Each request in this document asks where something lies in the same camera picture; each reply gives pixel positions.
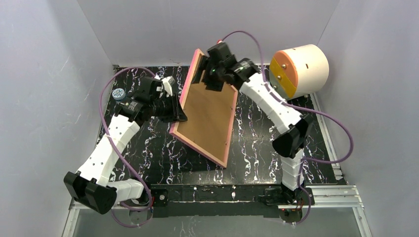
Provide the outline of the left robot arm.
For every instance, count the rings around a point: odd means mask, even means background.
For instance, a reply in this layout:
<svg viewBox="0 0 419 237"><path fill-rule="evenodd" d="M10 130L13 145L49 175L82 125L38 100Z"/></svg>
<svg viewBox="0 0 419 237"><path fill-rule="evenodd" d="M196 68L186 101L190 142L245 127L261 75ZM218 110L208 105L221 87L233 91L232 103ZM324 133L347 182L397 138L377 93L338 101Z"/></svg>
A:
<svg viewBox="0 0 419 237"><path fill-rule="evenodd" d="M86 162L75 172L68 172L63 182L72 198L105 214L114 204L129 199L142 199L145 184L137 178L110 182L111 172L131 138L150 118L162 122L187 121L179 97L173 92L175 79L143 77L131 94L121 88L113 90L117 102L108 126L108 134L99 141Z"/></svg>

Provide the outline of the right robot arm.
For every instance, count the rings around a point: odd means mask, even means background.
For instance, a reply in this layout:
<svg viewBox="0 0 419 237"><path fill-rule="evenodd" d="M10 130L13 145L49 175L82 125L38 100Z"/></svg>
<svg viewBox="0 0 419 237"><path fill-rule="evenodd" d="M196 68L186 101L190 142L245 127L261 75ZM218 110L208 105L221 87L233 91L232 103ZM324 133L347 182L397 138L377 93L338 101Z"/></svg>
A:
<svg viewBox="0 0 419 237"><path fill-rule="evenodd" d="M193 83L203 82L206 90L221 91L225 84L233 86L256 103L274 123L280 135L272 146L280 156L283 175L277 195L265 194L267 205L273 198L281 202L299 201L304 184L303 150L313 120L293 109L266 80L263 70L249 58L237 60L227 43L220 41L207 50L198 64Z"/></svg>

